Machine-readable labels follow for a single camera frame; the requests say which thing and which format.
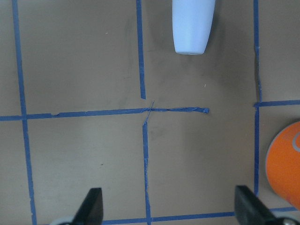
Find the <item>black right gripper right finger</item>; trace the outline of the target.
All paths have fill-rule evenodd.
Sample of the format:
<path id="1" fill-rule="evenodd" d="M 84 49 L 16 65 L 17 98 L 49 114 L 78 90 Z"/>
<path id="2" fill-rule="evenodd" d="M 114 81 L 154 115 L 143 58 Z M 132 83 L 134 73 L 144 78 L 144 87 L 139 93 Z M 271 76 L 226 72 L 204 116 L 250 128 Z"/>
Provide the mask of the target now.
<path id="1" fill-rule="evenodd" d="M 276 225 L 277 218 L 247 186 L 236 186 L 234 213 L 240 225 Z"/>

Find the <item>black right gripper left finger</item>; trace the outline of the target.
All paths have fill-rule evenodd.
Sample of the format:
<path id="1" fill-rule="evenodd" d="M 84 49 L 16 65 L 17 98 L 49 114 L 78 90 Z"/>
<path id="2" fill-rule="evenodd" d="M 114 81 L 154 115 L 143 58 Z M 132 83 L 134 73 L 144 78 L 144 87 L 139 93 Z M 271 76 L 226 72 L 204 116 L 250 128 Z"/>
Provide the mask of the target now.
<path id="1" fill-rule="evenodd" d="M 73 225 L 101 225 L 104 218 L 102 188 L 91 188 L 75 214 Z"/>

